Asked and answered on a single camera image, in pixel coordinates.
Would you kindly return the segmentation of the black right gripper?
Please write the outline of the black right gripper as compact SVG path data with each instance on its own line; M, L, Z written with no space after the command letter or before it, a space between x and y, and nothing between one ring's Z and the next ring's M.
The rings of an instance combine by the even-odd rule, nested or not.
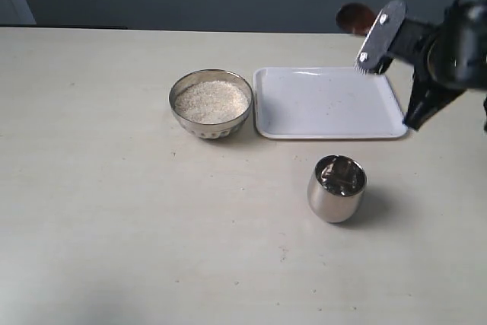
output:
M412 74L403 125L418 131L465 93L486 90L486 0L454 0L438 26L406 19L403 0L379 11L355 58L363 74L383 74L395 56L423 67Z

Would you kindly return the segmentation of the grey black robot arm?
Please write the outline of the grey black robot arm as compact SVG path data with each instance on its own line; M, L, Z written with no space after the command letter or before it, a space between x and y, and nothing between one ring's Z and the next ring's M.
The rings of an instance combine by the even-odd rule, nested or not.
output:
M406 13L403 0L392 0L380 10L355 67L375 75L395 59L413 67L403 125L417 131L466 91L486 91L486 0L454 0L441 24L417 21Z

